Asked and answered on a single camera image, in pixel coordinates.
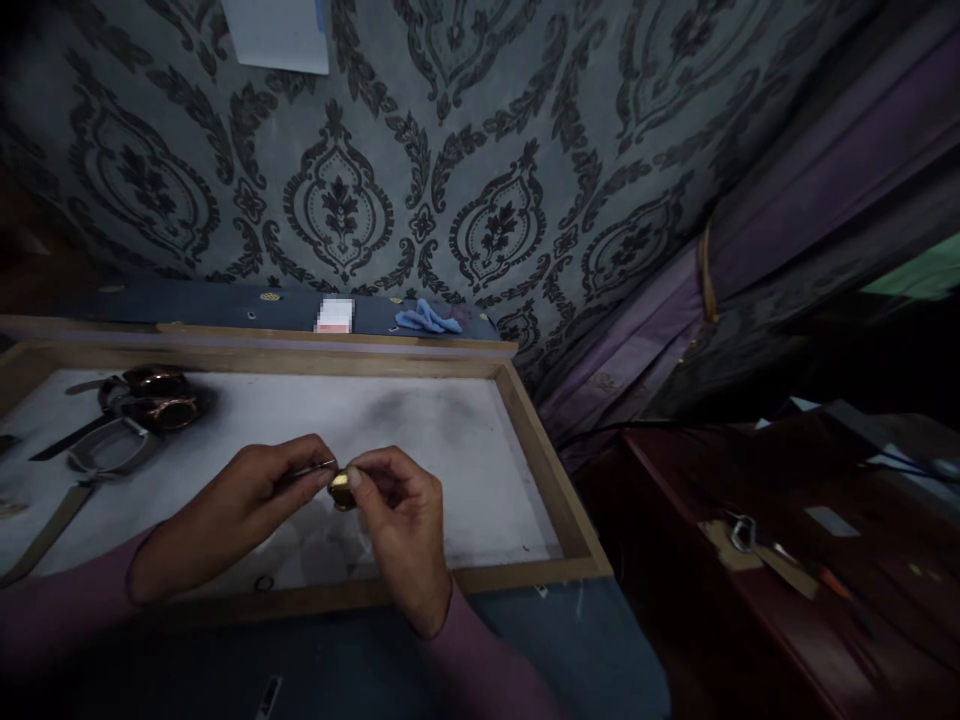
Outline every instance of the patterned wallpaper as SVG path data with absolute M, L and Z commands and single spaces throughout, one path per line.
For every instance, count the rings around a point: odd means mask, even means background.
M 528 382 L 652 277 L 867 0 L 324 2 L 329 77 L 215 0 L 72 0 L 4 163 L 124 272 L 490 308 Z

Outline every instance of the pink sleeve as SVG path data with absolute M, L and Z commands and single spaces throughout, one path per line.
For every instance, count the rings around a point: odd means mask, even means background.
M 560 718 L 560 708 L 530 662 L 500 641 L 453 584 L 443 630 L 421 642 L 440 675 L 454 717 Z
M 0 592 L 0 675 L 38 675 L 137 612 L 127 569 L 153 528 L 83 565 Z

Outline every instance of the person's right hand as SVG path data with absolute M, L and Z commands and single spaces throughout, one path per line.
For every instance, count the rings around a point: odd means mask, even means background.
M 396 446 L 355 458 L 347 479 L 394 602 L 420 637 L 436 637 L 453 591 L 443 557 L 440 481 Z

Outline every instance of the small gold object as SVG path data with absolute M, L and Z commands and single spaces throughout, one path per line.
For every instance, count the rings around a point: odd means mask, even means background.
M 333 498 L 333 506 L 340 512 L 353 510 L 357 506 L 357 501 L 353 499 L 353 493 L 350 492 L 350 484 L 347 482 L 347 471 L 341 470 L 333 479 L 333 482 L 327 486 L 327 492 Z

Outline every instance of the finger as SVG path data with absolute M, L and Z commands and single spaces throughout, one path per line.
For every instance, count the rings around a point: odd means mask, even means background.
M 336 465 L 337 458 L 316 433 L 304 435 L 275 445 L 273 452 L 277 458 L 277 471 L 279 473 L 276 477 L 271 478 L 273 481 L 279 480 L 280 476 L 284 473 L 301 470 L 308 465 L 315 465 L 330 460 L 334 462 L 328 467 L 330 469 L 336 469 L 334 466 Z
M 392 475 L 403 486 L 404 494 L 419 495 L 431 490 L 430 474 L 396 445 L 370 450 L 350 461 L 361 470 Z
M 390 512 L 380 491 L 369 475 L 353 465 L 347 465 L 347 482 L 350 484 L 353 499 L 357 501 L 357 507 L 367 521 L 367 527 L 376 532 L 387 522 Z
M 265 534 L 272 533 L 287 518 L 313 500 L 320 490 L 330 484 L 335 475 L 333 470 L 307 473 L 257 508 L 254 516 Z

